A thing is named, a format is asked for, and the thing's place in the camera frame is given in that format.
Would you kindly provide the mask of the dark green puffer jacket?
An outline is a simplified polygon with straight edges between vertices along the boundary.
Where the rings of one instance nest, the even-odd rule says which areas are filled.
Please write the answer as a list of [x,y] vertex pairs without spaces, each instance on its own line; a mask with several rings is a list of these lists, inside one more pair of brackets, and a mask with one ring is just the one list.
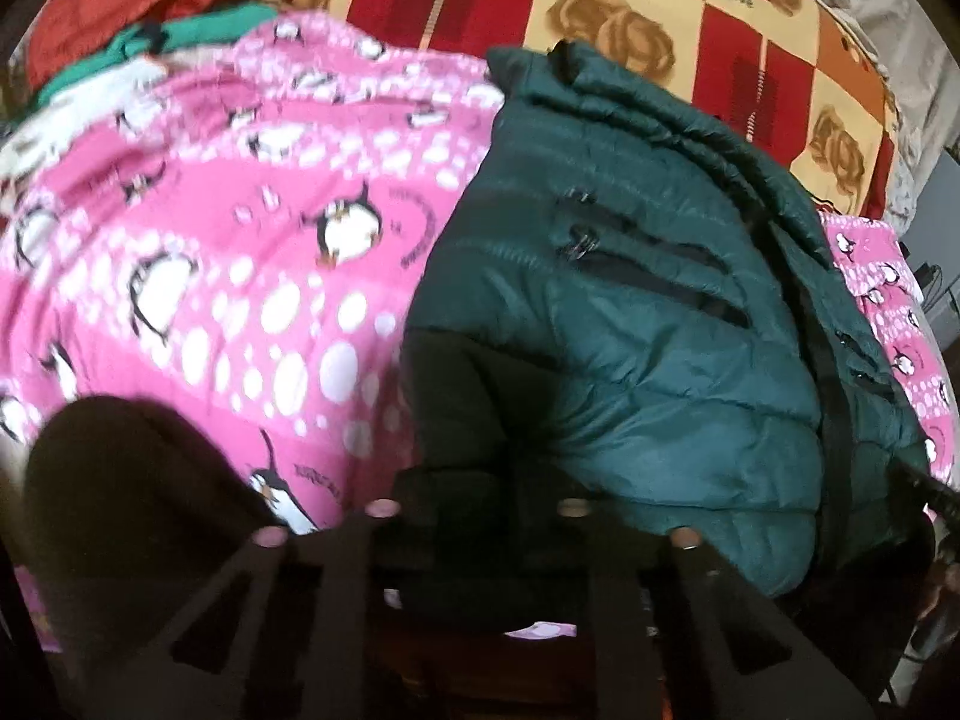
[[551,468],[768,595],[900,539],[923,429],[804,187],[586,44],[488,73],[490,151],[405,320],[421,458]]

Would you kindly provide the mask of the pink penguin print blanket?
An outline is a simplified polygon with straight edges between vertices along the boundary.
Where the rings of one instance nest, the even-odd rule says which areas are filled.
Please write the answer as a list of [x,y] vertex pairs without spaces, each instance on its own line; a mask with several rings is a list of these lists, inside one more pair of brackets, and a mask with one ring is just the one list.
[[502,102],[482,59],[288,15],[39,171],[2,238],[2,436],[67,652],[137,647],[252,532],[389,491],[410,301]]

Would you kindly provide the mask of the white patterned cloth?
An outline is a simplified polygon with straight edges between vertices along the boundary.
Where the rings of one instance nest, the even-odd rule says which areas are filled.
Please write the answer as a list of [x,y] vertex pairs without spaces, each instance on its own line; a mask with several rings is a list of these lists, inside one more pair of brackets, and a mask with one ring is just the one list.
[[3,143],[3,184],[57,163],[94,122],[116,114],[167,75],[169,70],[158,60],[137,57],[60,89]]

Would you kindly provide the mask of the teal green garment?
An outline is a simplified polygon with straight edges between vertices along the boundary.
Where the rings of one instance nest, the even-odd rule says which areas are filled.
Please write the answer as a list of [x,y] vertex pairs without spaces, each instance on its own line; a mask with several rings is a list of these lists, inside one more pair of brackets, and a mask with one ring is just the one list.
[[62,70],[37,88],[29,101],[31,109],[47,106],[55,94],[86,80],[88,76],[125,64],[139,55],[169,55],[182,49],[231,46],[257,26],[272,21],[278,11],[267,4],[249,2],[179,20],[142,21],[117,32],[102,49],[83,59],[68,62]]

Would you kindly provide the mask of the red orange rose quilt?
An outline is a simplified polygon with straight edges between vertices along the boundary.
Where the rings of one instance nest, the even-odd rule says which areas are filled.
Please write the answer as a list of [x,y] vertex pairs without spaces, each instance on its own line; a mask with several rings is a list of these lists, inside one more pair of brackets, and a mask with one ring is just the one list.
[[816,199],[880,218],[895,101],[817,0],[295,0],[396,46],[483,55],[583,41],[724,122]]

